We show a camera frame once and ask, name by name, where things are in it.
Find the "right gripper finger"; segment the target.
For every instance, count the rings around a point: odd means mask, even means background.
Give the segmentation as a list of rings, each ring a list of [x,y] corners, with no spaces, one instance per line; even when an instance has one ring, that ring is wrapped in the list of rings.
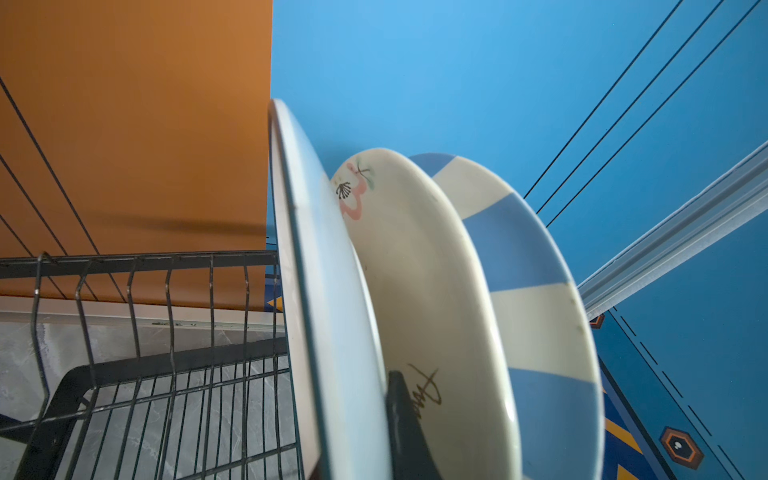
[[[388,373],[385,399],[394,479],[441,478],[411,403],[404,375]]]

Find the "cream plate floral drawing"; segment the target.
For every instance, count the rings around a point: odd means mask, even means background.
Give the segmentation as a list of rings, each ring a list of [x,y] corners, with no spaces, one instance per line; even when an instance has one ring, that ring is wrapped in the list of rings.
[[[518,479],[519,422],[475,247],[447,195],[409,158],[360,152],[332,185],[370,293],[387,371],[440,479]]]

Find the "blue white striped plate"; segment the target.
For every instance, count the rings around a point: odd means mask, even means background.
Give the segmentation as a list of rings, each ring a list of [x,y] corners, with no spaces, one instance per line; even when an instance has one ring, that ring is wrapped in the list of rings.
[[[604,402],[595,343],[572,274],[529,204],[467,158],[413,156],[462,219],[499,328],[526,479],[598,479]]]

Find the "black wire dish rack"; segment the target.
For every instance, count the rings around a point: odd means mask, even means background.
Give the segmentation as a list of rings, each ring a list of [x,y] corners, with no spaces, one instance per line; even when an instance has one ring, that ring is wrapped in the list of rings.
[[[5,479],[302,479],[275,252],[5,258]]]

